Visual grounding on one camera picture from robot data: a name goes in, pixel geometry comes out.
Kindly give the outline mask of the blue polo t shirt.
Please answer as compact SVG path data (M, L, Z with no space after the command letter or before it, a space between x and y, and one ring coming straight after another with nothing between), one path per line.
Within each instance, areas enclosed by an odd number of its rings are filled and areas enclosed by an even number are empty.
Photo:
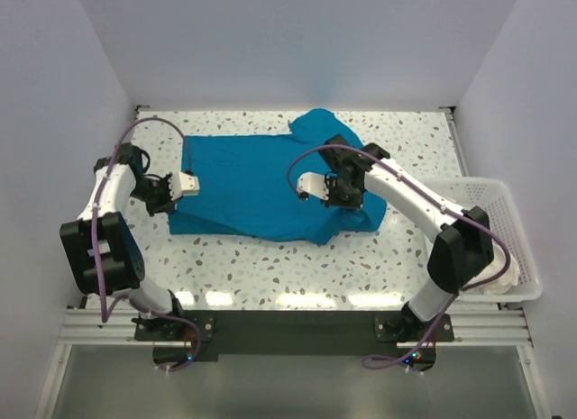
M327 171L318 154L297 157L335 135L362 146L354 131L322 108L295 119L287 134L188 137L182 165L193 168L200 191L178 202L169 215L170 233L325 245L342 231L377 231L387 210L377 196L366 195L360 210L325 208L317 199L299 200L290 187L288 177Z

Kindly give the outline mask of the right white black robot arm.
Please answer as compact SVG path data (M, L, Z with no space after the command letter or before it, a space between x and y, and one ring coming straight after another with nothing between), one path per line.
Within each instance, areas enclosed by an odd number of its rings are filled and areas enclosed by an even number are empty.
M489 216L478 206L465 209L439 196L375 143L357 150L337 135L325 144L320 156L336 174L329 186L331 198L344 203L366 193L378 196L432 243L426 265L429 279L404 306L401 319L409 339L423 340L450 298L494 261Z

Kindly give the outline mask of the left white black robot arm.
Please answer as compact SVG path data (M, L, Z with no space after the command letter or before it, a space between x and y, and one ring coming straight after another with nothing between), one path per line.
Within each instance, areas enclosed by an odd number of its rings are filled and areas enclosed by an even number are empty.
M198 181L188 172L151 176L150 161L145 150L131 143L99 159L89 202L75 221L61 225L60 240L80 292L99 296L103 322L125 301L143 319L156 319L154 327L165 339L176 340L185 333L187 318L175 294L146 276L124 212L135 198L150 216L172 213L183 196L198 191Z

